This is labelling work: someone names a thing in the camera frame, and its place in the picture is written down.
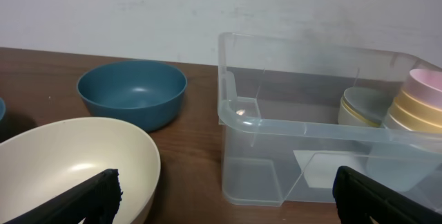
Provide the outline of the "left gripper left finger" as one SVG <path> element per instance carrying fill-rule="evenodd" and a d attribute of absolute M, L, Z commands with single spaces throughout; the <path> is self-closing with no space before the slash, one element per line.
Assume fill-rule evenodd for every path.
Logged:
<path fill-rule="evenodd" d="M 6 224 L 112 224 L 122 201 L 117 169 L 105 169 Z"/>

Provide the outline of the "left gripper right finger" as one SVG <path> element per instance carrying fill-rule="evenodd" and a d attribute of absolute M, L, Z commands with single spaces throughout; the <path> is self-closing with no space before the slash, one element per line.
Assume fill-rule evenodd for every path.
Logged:
<path fill-rule="evenodd" d="M 394 190 L 341 166 L 332 194 L 342 224 L 441 224 L 441 215 Z"/>

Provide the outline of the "light blue cup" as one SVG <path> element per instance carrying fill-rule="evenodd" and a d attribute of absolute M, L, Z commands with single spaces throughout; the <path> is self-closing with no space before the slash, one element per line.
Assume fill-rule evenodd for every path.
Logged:
<path fill-rule="evenodd" d="M 413 144 L 375 143 L 369 153 L 366 173 L 378 183 L 406 192 L 441 164 L 441 153 Z"/>

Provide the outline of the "large cream bowl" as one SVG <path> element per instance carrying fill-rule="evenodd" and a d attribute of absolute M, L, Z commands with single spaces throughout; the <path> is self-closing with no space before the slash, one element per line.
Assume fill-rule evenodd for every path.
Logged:
<path fill-rule="evenodd" d="M 53 122 L 1 143 L 1 222 L 18 217 L 105 169 L 117 169 L 115 223 L 143 223 L 160 177 L 160 154 L 139 127 L 112 118 Z"/>

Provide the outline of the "cream cup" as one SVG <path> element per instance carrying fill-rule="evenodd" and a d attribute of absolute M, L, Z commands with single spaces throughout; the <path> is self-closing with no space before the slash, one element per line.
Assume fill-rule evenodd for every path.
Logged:
<path fill-rule="evenodd" d="M 410 128 L 406 127 L 404 124 L 401 124 L 398 120 L 392 117 L 390 113 L 387 113 L 383 119 L 382 126 L 386 129 L 397 129 L 397 130 L 406 130 L 411 131 Z"/>

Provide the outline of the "small grey bowl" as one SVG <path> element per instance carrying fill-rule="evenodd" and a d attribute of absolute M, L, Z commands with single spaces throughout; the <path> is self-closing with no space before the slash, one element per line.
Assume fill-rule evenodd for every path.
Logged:
<path fill-rule="evenodd" d="M 393 99 L 382 91 L 358 86 L 347 88 L 343 93 L 343 102 L 349 112 L 373 127 L 382 123 Z"/>

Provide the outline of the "yellow cup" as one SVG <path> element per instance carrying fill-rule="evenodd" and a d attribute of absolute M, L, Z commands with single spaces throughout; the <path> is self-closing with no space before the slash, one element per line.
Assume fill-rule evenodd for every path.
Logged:
<path fill-rule="evenodd" d="M 400 90 L 394 99 L 394 103 L 413 117 L 431 124 L 441 125 L 441 109 L 413 98 L 404 90 Z"/>
<path fill-rule="evenodd" d="M 413 131 L 441 133 L 441 125 L 432 124 L 428 121 L 422 120 L 411 113 L 408 113 L 396 103 L 391 105 L 389 113 L 397 122 Z"/>

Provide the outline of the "dark blue bowl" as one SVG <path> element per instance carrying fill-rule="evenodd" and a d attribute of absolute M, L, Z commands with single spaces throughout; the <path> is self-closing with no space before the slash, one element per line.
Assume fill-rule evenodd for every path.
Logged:
<path fill-rule="evenodd" d="M 130 122 L 147 132 L 178 116 L 186 88 L 180 69 L 149 60 L 99 66 L 77 82 L 77 92 L 92 116 Z"/>
<path fill-rule="evenodd" d="M 4 118 L 6 114 L 6 104 L 2 98 L 0 98 L 0 121 Z"/>

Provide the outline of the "pink cup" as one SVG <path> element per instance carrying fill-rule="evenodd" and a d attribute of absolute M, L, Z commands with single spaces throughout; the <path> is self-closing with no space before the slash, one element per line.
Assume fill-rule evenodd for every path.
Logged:
<path fill-rule="evenodd" d="M 441 109 L 441 71 L 412 69 L 403 83 L 403 90 L 413 98 Z"/>

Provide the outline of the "clear plastic storage container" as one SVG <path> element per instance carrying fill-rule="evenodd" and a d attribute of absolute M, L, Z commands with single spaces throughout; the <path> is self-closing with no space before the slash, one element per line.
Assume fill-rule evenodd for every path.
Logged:
<path fill-rule="evenodd" d="M 218 51 L 222 193 L 230 203 L 330 203 L 338 168 L 368 176 L 367 159 L 379 142 L 441 153 L 437 133 L 338 123 L 347 88 L 394 96 L 410 70 L 430 67 L 418 57 L 229 32 L 219 36 Z M 398 193 L 440 212 L 441 164 Z"/>

